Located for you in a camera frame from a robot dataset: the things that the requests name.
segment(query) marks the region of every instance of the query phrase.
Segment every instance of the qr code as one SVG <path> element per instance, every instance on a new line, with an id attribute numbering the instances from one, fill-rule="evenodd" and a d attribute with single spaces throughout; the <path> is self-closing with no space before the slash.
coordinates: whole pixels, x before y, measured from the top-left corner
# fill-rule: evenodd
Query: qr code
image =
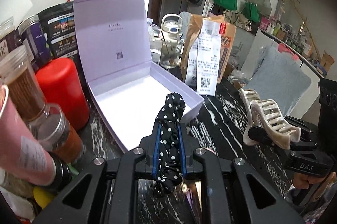
<path id="1" fill-rule="evenodd" d="M 201 78 L 201 88 L 209 88 L 210 87 L 211 78 Z"/>
<path id="2" fill-rule="evenodd" d="M 121 52 L 117 52 L 116 55 L 117 55 L 117 60 L 123 59 L 123 52 L 122 51 Z"/>

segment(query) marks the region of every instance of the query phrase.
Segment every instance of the light blue cloth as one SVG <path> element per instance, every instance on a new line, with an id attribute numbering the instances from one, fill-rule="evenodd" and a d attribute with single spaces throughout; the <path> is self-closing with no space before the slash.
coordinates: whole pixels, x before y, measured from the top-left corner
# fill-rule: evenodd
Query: light blue cloth
<path id="1" fill-rule="evenodd" d="M 244 87 L 254 89 L 261 100 L 275 100 L 283 116 L 289 115 L 309 88 L 311 79 L 303 73 L 289 53 L 270 47 L 261 67 Z"/>

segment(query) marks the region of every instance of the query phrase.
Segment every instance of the red cylinder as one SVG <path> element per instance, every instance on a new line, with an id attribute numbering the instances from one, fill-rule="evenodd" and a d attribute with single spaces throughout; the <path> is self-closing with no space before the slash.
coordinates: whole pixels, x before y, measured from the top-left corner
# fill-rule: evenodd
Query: red cylinder
<path id="1" fill-rule="evenodd" d="M 36 78 L 47 102 L 58 104 L 75 130 L 84 127 L 89 119 L 89 106 L 75 63 L 58 58 L 41 68 Z"/>

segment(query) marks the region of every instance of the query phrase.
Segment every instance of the open box lid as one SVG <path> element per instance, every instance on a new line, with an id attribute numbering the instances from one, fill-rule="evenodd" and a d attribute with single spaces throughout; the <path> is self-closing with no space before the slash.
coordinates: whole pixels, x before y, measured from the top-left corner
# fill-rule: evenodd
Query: open box lid
<path id="1" fill-rule="evenodd" d="M 87 82 L 151 61 L 144 0 L 74 0 Z"/>

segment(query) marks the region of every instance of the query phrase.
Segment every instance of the polka dot scrunchie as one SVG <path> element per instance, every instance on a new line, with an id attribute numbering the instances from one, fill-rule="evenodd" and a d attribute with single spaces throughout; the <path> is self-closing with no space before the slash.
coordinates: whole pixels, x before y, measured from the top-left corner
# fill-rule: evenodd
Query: polka dot scrunchie
<path id="1" fill-rule="evenodd" d="M 178 93 L 169 94 L 165 105 L 159 111 L 156 121 L 161 125 L 159 141 L 159 163 L 156 175 L 159 195 L 174 191 L 174 186 L 181 183 L 179 175 L 179 132 L 178 125 L 185 110 L 185 102 Z"/>

